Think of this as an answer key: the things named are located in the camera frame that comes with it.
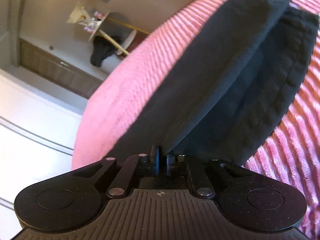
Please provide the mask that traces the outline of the pink ribbed bedspread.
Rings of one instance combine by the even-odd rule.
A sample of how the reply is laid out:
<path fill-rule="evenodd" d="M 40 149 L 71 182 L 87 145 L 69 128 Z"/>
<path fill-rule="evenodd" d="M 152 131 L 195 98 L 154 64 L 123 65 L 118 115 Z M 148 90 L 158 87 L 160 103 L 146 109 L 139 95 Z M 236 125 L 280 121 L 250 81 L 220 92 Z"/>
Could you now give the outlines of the pink ribbed bedspread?
<path fill-rule="evenodd" d="M 156 29 L 89 99 L 75 139 L 72 169 L 99 161 L 114 147 L 210 16 L 227 0 L 196 0 Z M 293 0 L 319 14 L 319 0 Z M 245 166 L 301 190 L 307 212 L 301 230 L 319 239 L 319 44 L 279 125 Z"/>

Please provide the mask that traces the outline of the black pants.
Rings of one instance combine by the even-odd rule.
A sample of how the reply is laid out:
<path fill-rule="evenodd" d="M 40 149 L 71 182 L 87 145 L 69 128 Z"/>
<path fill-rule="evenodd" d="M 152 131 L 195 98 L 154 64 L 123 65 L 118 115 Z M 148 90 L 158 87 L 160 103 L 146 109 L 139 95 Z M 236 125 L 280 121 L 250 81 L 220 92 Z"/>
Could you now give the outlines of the black pants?
<path fill-rule="evenodd" d="M 189 154 L 243 165 L 280 123 L 310 64 L 319 18 L 291 0 L 227 0 L 110 155 Z"/>

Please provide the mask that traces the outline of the brown wooden door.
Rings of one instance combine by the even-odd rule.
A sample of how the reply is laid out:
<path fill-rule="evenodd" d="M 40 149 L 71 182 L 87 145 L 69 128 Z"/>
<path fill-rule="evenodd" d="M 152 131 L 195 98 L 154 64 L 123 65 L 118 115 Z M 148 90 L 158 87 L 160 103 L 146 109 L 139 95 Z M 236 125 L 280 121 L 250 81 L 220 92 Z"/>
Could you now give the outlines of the brown wooden door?
<path fill-rule="evenodd" d="M 23 39 L 19 43 L 22 67 L 83 98 L 89 99 L 103 83 Z"/>

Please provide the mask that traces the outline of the black garment on basket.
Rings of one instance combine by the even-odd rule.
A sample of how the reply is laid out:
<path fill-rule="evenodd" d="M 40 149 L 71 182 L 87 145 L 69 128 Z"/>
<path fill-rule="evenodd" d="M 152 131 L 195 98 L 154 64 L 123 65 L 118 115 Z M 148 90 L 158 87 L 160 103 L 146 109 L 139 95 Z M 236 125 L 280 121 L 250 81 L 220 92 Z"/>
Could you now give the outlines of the black garment on basket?
<path fill-rule="evenodd" d="M 93 39 L 93 53 L 90 58 L 91 65 L 100 68 L 104 59 L 116 54 L 117 48 L 102 36 L 95 36 Z"/>

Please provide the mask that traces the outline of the wrapped flower bouquet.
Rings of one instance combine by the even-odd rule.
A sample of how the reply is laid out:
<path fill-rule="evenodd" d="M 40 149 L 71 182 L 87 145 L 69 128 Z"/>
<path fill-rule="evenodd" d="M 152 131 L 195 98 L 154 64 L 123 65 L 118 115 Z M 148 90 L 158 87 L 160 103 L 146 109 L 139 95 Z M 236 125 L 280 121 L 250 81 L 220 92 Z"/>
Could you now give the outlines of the wrapped flower bouquet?
<path fill-rule="evenodd" d="M 82 4 L 78 3 L 67 20 L 69 24 L 78 24 L 90 34 L 96 33 L 106 16 L 99 11 L 89 12 Z"/>

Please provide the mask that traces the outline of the round two-tier side table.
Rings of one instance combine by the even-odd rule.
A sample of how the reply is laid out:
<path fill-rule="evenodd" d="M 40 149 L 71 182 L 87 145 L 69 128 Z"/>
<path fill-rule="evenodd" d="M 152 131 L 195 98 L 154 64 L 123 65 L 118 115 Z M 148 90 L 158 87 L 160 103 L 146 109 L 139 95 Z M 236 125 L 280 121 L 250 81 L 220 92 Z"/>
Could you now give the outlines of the round two-tier side table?
<path fill-rule="evenodd" d="M 150 35 L 148 31 L 115 20 L 109 16 L 109 13 L 103 14 L 99 11 L 93 12 L 85 31 L 89 33 L 89 41 L 93 41 L 96 36 L 101 36 L 109 42 L 116 49 L 115 54 L 118 56 L 127 56 Z"/>

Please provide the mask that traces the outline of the white laundry basket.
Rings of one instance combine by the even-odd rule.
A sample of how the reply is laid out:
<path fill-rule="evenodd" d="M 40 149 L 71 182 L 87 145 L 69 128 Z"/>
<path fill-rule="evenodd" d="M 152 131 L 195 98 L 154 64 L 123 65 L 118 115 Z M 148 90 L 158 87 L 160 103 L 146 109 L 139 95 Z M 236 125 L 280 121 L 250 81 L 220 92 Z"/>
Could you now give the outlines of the white laundry basket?
<path fill-rule="evenodd" d="M 112 54 L 111 56 L 104 59 L 99 68 L 101 71 L 110 75 L 114 69 L 123 61 L 124 57 Z"/>

